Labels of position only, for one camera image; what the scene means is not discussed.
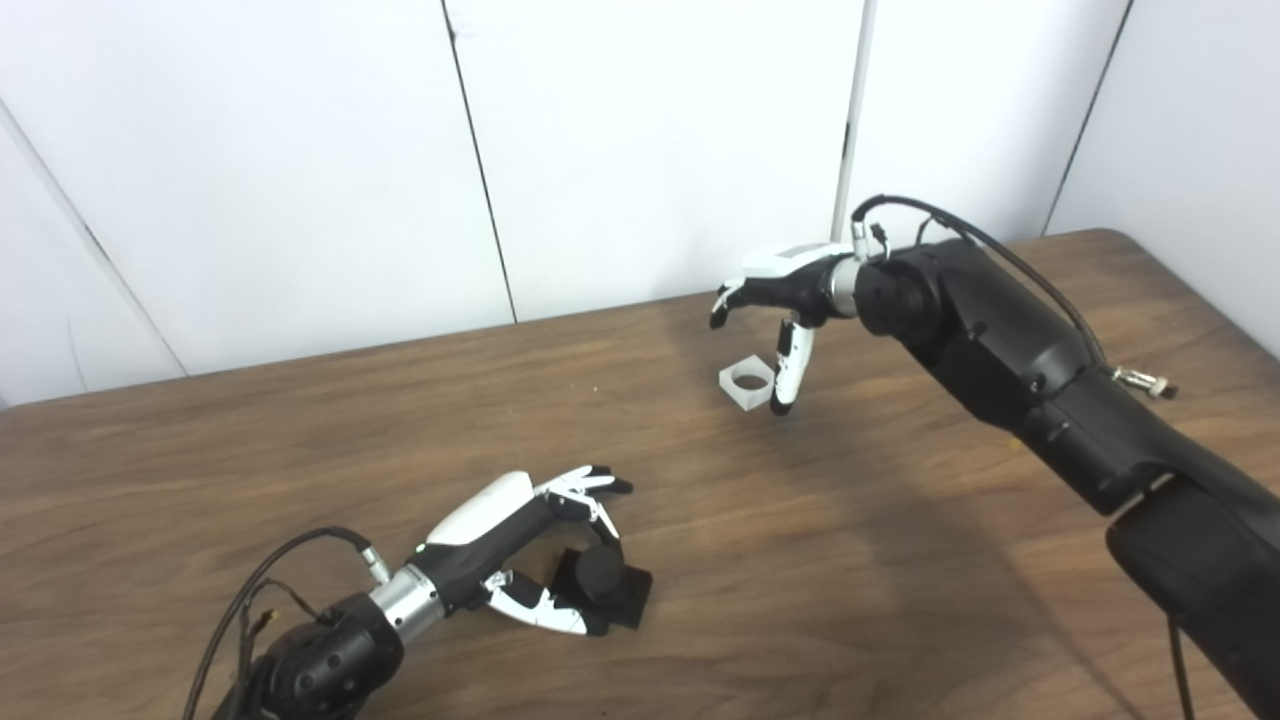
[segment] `black object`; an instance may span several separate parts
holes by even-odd
[[[381,609],[356,593],[271,643],[250,669],[241,706],[230,707],[228,693],[214,719],[351,720],[403,659],[404,646]]]
[[[1107,534],[1119,565],[1258,717],[1280,719],[1276,496],[1116,384],[1079,325],[964,240],[864,265],[854,300],[1097,512],[1126,509]]]
[[[209,667],[214,662],[214,653],[218,652],[218,646],[221,643],[223,637],[227,634],[227,629],[236,619],[237,611],[244,605],[244,602],[248,601],[248,598],[253,593],[253,588],[257,587],[257,584],[262,580],[264,575],[266,575],[266,573],[270,571],[271,566],[275,565],[276,561],[279,561],[282,557],[292,552],[298,546],[321,537],[334,537],[343,539],[351,543],[351,546],[356,548],[356,552],[360,553],[364,553],[365,550],[371,547],[371,543],[365,536],[355,530],[351,530],[348,528],[343,528],[340,525],[333,525],[328,528],[316,528],[312,530],[307,530],[300,536],[294,536],[293,538],[285,541],[284,544],[275,548],[270,555],[268,555],[262,560],[262,562],[260,562],[259,566],[255,568],[252,573],[250,573],[248,579],[246,579],[244,584],[241,585],[241,589],[236,593],[236,597],[232,598],[230,605],[227,606],[227,611],[223,614],[221,619],[219,619],[218,621],[218,625],[214,628],[214,637],[209,639],[209,644],[205,647],[205,652],[200,659],[200,665],[196,667],[196,676],[191,680],[191,691],[187,693],[187,703],[182,711],[182,720],[193,720],[196,717],[196,706],[200,703],[200,694],[205,689],[205,679],[209,676]],[[238,670],[238,674],[247,674],[248,661],[242,660],[242,664],[243,665]],[[236,685],[228,692],[227,698],[223,700],[223,706],[230,703],[232,698],[236,697],[237,691],[241,692],[243,691],[239,679],[237,679]],[[219,711],[214,715],[214,717],[218,719],[225,716],[227,712],[223,710],[221,706],[219,707]]]
[[[652,588],[653,574],[626,565],[622,553],[607,544],[566,550],[548,585],[557,602],[632,630],[640,626]]]

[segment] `black fingertip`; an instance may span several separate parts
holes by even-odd
[[[782,418],[787,413],[790,413],[792,405],[795,405],[795,404],[794,402],[782,402],[781,400],[778,400],[778,396],[776,396],[776,395],[769,398],[769,410],[773,410],[773,414],[777,415],[778,418]]]
[[[609,621],[604,618],[591,615],[590,612],[582,612],[582,624],[586,625],[586,634],[591,637],[602,637],[609,634]]]

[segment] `robotic hand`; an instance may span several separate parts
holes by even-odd
[[[536,487],[527,473],[507,473],[442,520],[394,575],[388,577],[371,547],[361,548],[380,584],[315,614],[314,621],[280,635],[247,671],[242,666],[214,719],[349,720],[399,669],[404,643],[460,609],[488,606],[538,628],[605,634],[607,620],[502,566],[558,520],[589,523],[621,553],[618,530],[594,496],[631,489],[598,465]],[[247,662],[252,646],[241,650]],[[198,685],[193,694],[198,698]],[[193,708],[188,702],[188,712]]]
[[[712,306],[712,329],[724,327],[731,310],[764,305],[791,310],[778,329],[769,407],[786,415],[800,393],[805,368],[813,355],[814,331],[838,315],[827,287],[836,268],[847,266],[852,251],[840,243],[778,246],[753,252],[742,261],[742,275],[721,286]]]
[[[864,218],[883,204],[924,210],[961,237],[890,252],[873,225],[884,252],[867,258]],[[1169,398],[1176,388],[1108,368],[1075,307],[991,236],[906,197],[873,197],[852,222],[854,247],[755,254],[746,277],[719,290],[712,328],[748,305],[794,313],[795,329],[782,328],[791,342],[778,345],[774,411],[790,410],[812,328],[828,318],[858,318],[897,340],[975,419],[1018,437],[1097,512],[1117,515],[1107,547],[1169,615],[1171,637],[1180,628],[1260,719],[1280,719],[1280,498],[1128,392]],[[973,238],[1038,283],[1071,323]]]

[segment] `wooden table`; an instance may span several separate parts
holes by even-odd
[[[1165,418],[1280,489],[1271,357],[1120,236],[1018,250],[1115,363],[1181,384]],[[0,414],[3,715],[177,717],[214,620],[285,537],[344,524],[398,560],[503,471],[598,462],[636,486],[608,507],[655,575],[640,630],[463,612],[413,643],[366,717],[1179,716],[1164,618],[1112,564],[1106,521],[1027,450],[856,323],[819,333],[791,416],[744,414],[717,372],[772,359],[780,315],[712,333],[710,300]],[[548,578],[588,543],[566,527],[516,566]],[[317,603],[369,585],[340,543],[274,575]],[[1202,717],[1248,716],[1189,664]]]

